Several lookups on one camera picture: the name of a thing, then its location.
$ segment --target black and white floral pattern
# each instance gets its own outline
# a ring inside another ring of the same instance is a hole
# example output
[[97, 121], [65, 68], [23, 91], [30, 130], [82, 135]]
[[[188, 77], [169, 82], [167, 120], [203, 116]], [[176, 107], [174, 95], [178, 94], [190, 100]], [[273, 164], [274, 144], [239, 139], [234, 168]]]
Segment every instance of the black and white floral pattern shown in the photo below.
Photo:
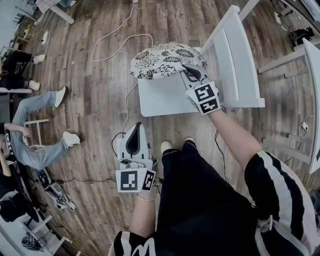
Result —
[[200, 52], [179, 43], [163, 43], [140, 52], [132, 61], [129, 73], [138, 79], [162, 79], [182, 72], [182, 65], [207, 68]]

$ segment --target white stool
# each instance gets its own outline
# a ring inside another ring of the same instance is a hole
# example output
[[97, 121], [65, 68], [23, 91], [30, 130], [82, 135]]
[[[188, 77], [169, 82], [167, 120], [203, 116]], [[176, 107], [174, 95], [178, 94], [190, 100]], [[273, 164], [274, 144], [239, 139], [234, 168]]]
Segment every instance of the white stool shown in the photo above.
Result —
[[27, 125], [36, 124], [36, 130], [38, 133], [39, 144], [29, 146], [26, 136], [23, 136], [23, 138], [22, 138], [23, 143], [25, 145], [27, 145], [29, 148], [45, 148], [46, 145], [42, 144], [41, 133], [40, 133], [40, 123], [44, 123], [44, 122], [48, 122], [48, 121], [49, 121], [49, 119], [41, 119], [41, 120], [34, 120], [34, 121], [25, 122], [24, 127], [27, 127]]

